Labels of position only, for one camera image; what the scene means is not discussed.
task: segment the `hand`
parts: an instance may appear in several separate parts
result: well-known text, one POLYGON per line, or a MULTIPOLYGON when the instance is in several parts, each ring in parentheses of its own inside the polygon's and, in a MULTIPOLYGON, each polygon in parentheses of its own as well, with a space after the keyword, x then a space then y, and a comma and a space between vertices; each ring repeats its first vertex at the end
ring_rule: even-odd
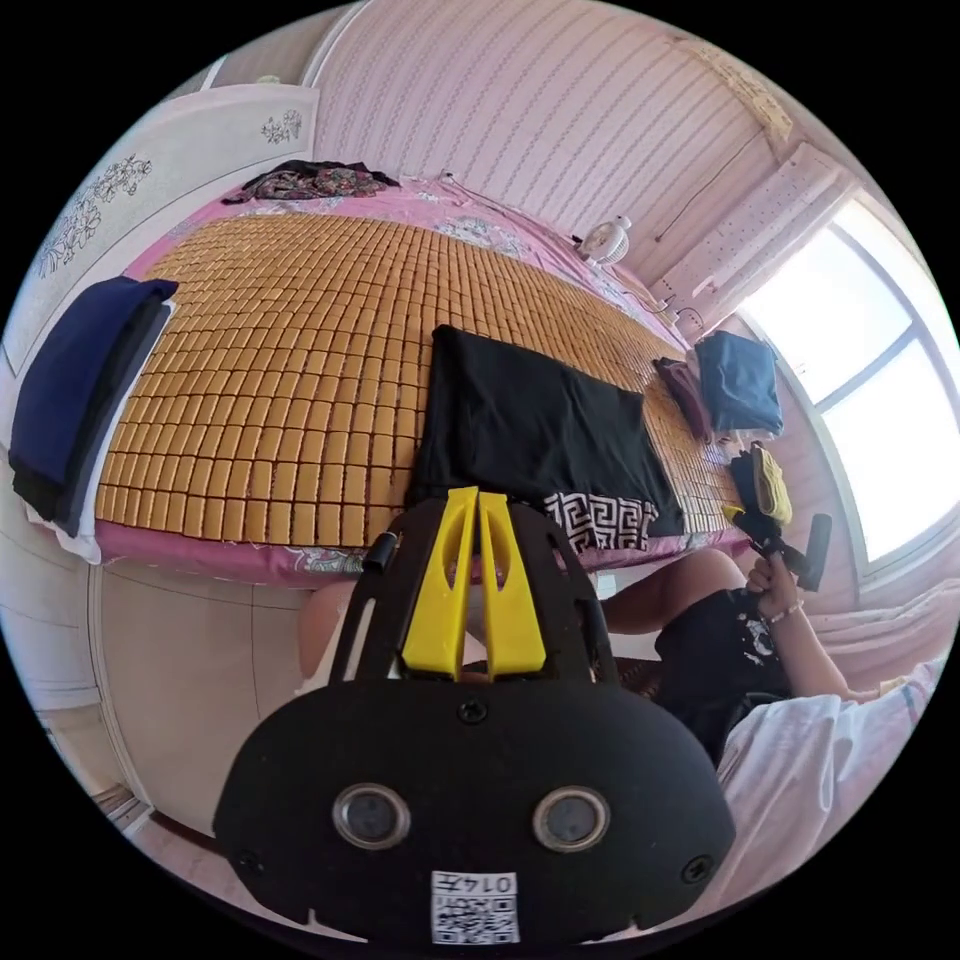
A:
POLYGON ((760 557, 747 578, 747 589, 759 593, 757 608, 767 620, 784 613, 797 602, 797 583, 779 553, 760 557))

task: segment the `yellow cloth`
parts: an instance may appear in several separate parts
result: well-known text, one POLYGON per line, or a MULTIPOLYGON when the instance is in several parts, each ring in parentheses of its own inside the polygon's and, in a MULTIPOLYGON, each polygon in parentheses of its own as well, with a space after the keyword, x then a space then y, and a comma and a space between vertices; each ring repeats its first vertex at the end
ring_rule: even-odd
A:
POLYGON ((787 485, 783 482, 783 471, 769 451, 759 443, 753 446, 753 483, 757 488, 760 510, 785 527, 793 519, 793 505, 787 485))

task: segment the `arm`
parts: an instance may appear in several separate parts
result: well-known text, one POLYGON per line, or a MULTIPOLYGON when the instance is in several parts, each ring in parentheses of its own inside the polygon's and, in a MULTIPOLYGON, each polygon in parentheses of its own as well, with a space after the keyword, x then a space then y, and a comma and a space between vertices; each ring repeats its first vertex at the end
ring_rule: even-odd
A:
POLYGON ((780 554, 774 554, 769 560, 761 557, 757 561, 747 581, 747 589, 761 594, 758 602, 760 614, 770 624, 777 654, 796 696, 833 694, 843 700, 867 703, 886 692, 882 687, 864 693, 850 689, 817 639, 806 614, 799 608, 797 585, 780 554))

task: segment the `window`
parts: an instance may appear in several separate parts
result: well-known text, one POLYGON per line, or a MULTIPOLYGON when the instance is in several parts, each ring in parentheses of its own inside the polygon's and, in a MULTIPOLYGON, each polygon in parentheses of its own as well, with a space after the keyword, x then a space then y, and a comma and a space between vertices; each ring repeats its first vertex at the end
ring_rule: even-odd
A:
POLYGON ((829 438, 861 572, 935 536, 960 500, 960 346, 923 266, 853 200, 738 313, 829 438))

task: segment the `bracelet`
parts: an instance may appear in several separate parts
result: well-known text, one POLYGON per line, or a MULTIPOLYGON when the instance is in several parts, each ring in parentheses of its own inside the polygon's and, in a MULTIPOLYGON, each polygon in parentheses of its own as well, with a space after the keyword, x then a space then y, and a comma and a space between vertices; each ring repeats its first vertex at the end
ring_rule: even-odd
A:
POLYGON ((791 603, 786 610, 781 610, 780 613, 776 613, 772 617, 768 617, 767 623, 779 623, 781 620, 789 617, 791 613, 796 613, 798 610, 802 609, 802 607, 802 600, 798 600, 796 603, 791 603))

